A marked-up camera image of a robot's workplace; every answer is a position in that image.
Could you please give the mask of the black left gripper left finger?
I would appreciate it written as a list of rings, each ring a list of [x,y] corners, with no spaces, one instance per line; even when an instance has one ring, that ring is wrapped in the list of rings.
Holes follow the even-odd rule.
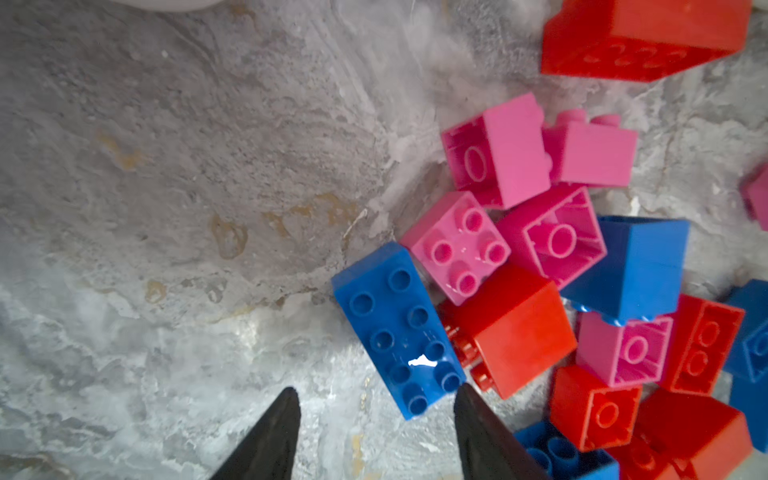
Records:
[[[286,387],[211,476],[212,480],[289,480],[301,424],[299,395]]]

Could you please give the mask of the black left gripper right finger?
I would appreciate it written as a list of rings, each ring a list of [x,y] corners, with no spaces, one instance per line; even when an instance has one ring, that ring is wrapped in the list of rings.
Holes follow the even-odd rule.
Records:
[[[537,463],[469,384],[454,401],[464,479],[536,479]]]

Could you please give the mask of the blue long lego brick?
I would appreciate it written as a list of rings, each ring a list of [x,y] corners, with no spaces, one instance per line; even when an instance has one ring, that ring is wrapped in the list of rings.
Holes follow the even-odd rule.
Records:
[[[466,382],[412,258],[388,242],[331,279],[335,299],[403,417]]]

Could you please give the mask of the pink lego brick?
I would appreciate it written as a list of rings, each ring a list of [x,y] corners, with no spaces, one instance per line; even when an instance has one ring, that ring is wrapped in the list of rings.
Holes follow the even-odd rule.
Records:
[[[662,377],[672,326],[670,316],[617,327],[597,312],[581,313],[576,364],[612,388],[655,383]]]
[[[511,248],[469,191],[445,194],[400,239],[447,298],[464,303]]]
[[[755,220],[763,231],[767,225],[767,164],[760,165],[745,181],[742,197],[750,218]]]
[[[607,255],[588,188],[559,184],[509,210],[496,228],[510,261],[563,289]]]
[[[587,118],[582,109],[558,114],[542,127],[545,152],[552,160],[550,181],[591,187],[630,184],[638,133],[621,126],[616,114]]]
[[[544,112],[531,93],[441,132],[457,189],[494,210],[509,210],[551,187],[552,160],[542,136]]]

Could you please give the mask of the red small lego brick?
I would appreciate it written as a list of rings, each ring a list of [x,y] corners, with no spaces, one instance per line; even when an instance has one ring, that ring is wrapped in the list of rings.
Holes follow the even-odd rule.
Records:
[[[550,423],[580,452],[630,443],[642,388],[609,387],[583,368],[560,367],[549,402]]]

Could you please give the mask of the red long lego brick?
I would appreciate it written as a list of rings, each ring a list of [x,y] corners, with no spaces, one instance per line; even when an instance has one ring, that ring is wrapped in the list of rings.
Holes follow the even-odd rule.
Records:
[[[570,0],[544,26],[541,72],[652,82],[735,54],[750,1]]]

